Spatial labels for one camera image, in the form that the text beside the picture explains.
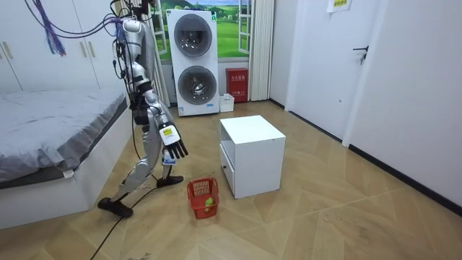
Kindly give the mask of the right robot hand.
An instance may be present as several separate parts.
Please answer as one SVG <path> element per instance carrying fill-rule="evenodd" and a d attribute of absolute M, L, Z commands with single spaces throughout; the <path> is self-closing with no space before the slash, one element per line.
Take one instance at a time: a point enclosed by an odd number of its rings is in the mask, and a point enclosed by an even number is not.
<path fill-rule="evenodd" d="M 159 134 L 164 147 L 172 159 L 181 159 L 188 156 L 188 150 L 186 149 L 181 135 L 173 123 L 164 123 L 159 125 L 159 128 Z"/>

